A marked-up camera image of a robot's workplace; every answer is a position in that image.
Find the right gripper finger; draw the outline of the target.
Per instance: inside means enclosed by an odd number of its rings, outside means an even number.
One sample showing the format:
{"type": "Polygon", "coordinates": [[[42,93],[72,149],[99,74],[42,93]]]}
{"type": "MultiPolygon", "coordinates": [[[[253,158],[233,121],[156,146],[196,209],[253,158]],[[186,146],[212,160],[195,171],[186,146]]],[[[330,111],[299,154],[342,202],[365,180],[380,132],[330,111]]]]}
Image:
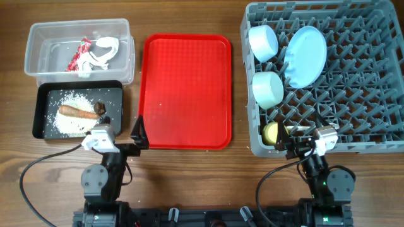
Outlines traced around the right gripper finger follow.
{"type": "Polygon", "coordinates": [[[278,121],[277,126],[278,129],[277,129],[275,149],[277,151],[288,150],[288,147],[290,146],[290,137],[288,134],[288,130],[282,121],[278,121]]]}
{"type": "Polygon", "coordinates": [[[329,126],[329,123],[325,121],[319,112],[314,112],[315,116],[315,125],[317,128],[329,126]]]}

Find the yellow plastic cup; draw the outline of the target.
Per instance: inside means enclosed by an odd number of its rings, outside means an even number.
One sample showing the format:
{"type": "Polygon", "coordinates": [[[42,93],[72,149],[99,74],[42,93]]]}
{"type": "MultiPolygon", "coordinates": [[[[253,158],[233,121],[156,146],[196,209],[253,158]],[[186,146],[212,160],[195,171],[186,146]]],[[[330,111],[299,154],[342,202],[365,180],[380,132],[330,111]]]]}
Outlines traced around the yellow plastic cup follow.
{"type": "Polygon", "coordinates": [[[262,140],[265,145],[273,146],[276,144],[277,135],[278,135],[278,123],[271,122],[264,126],[263,131],[261,133],[262,140]]]}

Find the white plastic spoon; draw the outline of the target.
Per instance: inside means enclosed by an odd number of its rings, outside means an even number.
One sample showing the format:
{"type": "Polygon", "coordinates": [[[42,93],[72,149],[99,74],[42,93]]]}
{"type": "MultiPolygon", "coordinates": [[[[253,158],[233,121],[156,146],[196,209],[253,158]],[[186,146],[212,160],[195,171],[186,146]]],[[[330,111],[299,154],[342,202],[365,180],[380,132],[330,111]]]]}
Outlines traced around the white plastic spoon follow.
{"type": "Polygon", "coordinates": [[[314,126],[297,126],[297,125],[291,125],[291,126],[286,126],[285,127],[289,132],[290,131],[311,131],[314,130],[314,126]]]}

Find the brown carrot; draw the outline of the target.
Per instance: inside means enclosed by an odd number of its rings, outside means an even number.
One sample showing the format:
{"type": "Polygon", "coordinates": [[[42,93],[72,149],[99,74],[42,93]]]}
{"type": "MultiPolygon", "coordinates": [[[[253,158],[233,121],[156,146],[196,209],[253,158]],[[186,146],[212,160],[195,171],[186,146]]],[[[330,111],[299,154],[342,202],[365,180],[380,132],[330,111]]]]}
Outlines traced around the brown carrot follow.
{"type": "Polygon", "coordinates": [[[99,119],[100,118],[100,116],[97,115],[96,113],[80,110],[80,109],[74,108],[69,105],[61,105],[58,109],[58,112],[61,115],[65,115],[68,117],[81,118],[81,119],[99,119]]]}

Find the mint green bowl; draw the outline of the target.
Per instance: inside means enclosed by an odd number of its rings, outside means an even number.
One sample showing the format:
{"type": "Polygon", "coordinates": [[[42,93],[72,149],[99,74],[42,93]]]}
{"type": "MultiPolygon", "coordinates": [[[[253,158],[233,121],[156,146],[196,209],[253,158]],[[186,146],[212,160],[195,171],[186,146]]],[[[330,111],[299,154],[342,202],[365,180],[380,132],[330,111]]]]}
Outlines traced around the mint green bowl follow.
{"type": "Polygon", "coordinates": [[[282,102],[283,83],[274,72],[258,72],[252,79],[252,92],[257,104],[267,110],[282,102]]]}

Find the red snack wrapper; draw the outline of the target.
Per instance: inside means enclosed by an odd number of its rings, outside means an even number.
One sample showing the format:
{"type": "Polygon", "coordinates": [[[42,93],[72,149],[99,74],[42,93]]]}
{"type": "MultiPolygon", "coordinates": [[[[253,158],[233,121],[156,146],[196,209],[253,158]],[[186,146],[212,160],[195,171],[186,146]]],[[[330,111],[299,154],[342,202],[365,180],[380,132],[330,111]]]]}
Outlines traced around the red snack wrapper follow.
{"type": "Polygon", "coordinates": [[[92,44],[92,41],[87,38],[83,38],[81,40],[75,55],[72,57],[72,59],[70,60],[68,66],[66,68],[66,72],[80,70],[79,60],[81,58],[84,58],[83,56],[84,56],[84,54],[86,54],[88,52],[91,44],[92,44]]]}

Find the light blue plate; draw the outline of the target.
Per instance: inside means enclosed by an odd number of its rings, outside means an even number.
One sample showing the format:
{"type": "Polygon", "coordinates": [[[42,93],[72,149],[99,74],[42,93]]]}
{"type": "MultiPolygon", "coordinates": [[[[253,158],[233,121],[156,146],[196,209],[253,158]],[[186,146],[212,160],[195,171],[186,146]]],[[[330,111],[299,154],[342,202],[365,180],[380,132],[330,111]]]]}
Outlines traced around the light blue plate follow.
{"type": "Polygon", "coordinates": [[[324,69],[327,45],[324,35],[313,26],[299,29],[290,40],[284,63],[284,72],[293,88],[304,88],[317,80],[324,69]]]}

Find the light blue bowl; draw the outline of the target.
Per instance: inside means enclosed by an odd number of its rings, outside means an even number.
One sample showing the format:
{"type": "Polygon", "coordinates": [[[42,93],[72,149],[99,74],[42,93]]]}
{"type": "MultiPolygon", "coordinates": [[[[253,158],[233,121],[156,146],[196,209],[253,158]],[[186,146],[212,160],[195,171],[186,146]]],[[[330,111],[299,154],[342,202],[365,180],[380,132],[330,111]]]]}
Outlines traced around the light blue bowl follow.
{"type": "Polygon", "coordinates": [[[266,62],[278,53],[278,39],[268,25],[252,27],[249,32],[251,50],[259,62],[266,62]]]}

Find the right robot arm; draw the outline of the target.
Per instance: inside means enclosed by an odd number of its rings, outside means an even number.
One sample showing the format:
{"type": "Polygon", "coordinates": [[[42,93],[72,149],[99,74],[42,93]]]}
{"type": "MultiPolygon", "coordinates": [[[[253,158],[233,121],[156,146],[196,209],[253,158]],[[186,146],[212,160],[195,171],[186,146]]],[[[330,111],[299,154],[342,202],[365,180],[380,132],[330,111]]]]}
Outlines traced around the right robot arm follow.
{"type": "Polygon", "coordinates": [[[286,151],[286,159],[299,159],[312,197],[300,199],[293,208],[294,226],[353,226],[349,206],[356,176],[345,166],[329,166],[325,153],[334,149],[337,130],[317,112],[313,135],[301,142],[289,136],[278,122],[275,149],[286,151]]]}

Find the grey dishwasher rack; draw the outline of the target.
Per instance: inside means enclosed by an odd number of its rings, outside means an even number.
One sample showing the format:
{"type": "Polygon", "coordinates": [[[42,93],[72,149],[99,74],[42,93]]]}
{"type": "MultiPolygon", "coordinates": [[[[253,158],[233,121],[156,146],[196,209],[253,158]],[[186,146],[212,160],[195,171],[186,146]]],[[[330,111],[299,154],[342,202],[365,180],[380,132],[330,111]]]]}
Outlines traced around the grey dishwasher rack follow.
{"type": "MultiPolygon", "coordinates": [[[[338,126],[335,152],[400,153],[403,151],[403,33],[391,1],[288,1],[246,6],[240,26],[247,82],[254,74],[272,71],[282,78],[283,101],[262,109],[249,94],[247,115],[254,155],[276,157],[262,131],[278,120],[286,126],[314,126],[314,112],[338,126]],[[255,58],[248,32],[268,25],[278,39],[278,53],[266,62],[255,58]],[[293,88],[284,72],[287,45],[305,26],[317,28],[327,45],[319,78],[293,88]]],[[[294,141],[311,131],[290,131],[294,141]]]]}

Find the brown food scrap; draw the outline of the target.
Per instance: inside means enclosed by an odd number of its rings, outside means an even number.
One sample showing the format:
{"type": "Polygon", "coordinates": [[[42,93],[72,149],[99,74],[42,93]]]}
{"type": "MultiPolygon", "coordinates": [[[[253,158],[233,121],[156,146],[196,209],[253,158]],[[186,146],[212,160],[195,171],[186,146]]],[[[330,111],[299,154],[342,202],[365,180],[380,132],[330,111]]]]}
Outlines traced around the brown food scrap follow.
{"type": "Polygon", "coordinates": [[[93,106],[93,109],[94,109],[94,112],[95,112],[97,115],[99,115],[99,116],[101,116],[101,115],[103,115],[104,113],[106,113],[105,104],[102,103],[102,102],[96,102],[96,103],[94,104],[94,106],[93,106]]]}

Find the white rice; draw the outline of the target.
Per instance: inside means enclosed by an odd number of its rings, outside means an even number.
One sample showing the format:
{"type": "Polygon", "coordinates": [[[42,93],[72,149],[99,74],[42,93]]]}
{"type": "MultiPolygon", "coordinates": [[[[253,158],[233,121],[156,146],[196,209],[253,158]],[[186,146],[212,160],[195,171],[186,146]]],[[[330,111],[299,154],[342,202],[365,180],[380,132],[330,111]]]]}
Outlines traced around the white rice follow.
{"type": "Polygon", "coordinates": [[[44,115],[44,137],[82,137],[90,131],[100,119],[84,119],[59,113],[62,105],[78,110],[95,113],[96,102],[89,95],[90,90],[59,90],[47,94],[46,111],[44,115]]]}

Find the black plastic bin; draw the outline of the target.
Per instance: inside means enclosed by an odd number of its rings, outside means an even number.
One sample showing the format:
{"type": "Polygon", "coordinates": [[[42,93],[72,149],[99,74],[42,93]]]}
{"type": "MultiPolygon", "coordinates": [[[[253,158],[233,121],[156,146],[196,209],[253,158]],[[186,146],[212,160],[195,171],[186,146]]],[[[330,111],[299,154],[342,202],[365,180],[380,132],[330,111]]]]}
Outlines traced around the black plastic bin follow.
{"type": "Polygon", "coordinates": [[[35,116],[33,120],[32,134],[37,139],[68,139],[75,137],[57,137],[45,138],[44,115],[47,104],[47,94],[50,91],[59,90],[90,90],[89,95],[94,98],[95,102],[105,104],[106,113],[102,116],[111,118],[111,126],[114,134],[117,136],[122,131],[123,120],[123,86],[122,83],[116,80],[110,81],[82,81],[82,82],[63,82],[63,83],[44,83],[39,86],[37,93],[37,102],[35,107],[35,116]]]}

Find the red serving tray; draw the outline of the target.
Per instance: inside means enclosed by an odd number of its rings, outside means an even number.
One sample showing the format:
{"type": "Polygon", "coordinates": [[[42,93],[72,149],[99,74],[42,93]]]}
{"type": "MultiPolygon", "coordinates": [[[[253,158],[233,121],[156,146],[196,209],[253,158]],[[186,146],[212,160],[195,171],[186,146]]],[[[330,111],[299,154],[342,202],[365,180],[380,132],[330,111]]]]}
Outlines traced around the red serving tray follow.
{"type": "Polygon", "coordinates": [[[152,149],[223,149],[232,138],[232,47],[223,35],[145,40],[138,113],[152,149]]]}

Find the clear plastic bin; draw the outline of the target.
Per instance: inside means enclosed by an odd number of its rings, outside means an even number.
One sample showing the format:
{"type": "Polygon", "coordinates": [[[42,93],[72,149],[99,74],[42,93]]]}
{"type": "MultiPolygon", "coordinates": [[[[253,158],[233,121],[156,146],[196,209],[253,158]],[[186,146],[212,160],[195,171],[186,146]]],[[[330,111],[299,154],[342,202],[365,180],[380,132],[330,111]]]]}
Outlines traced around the clear plastic bin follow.
{"type": "Polygon", "coordinates": [[[25,53],[24,72],[44,83],[118,80],[122,84],[133,82],[135,69],[134,39],[129,22],[124,18],[101,20],[76,20],[35,23],[31,26],[25,53]],[[108,69],[103,70],[91,61],[89,78],[79,78],[78,71],[66,72],[83,38],[92,41],[89,53],[97,57],[109,52],[110,48],[95,45],[102,37],[119,40],[117,54],[108,61],[108,69]]]}

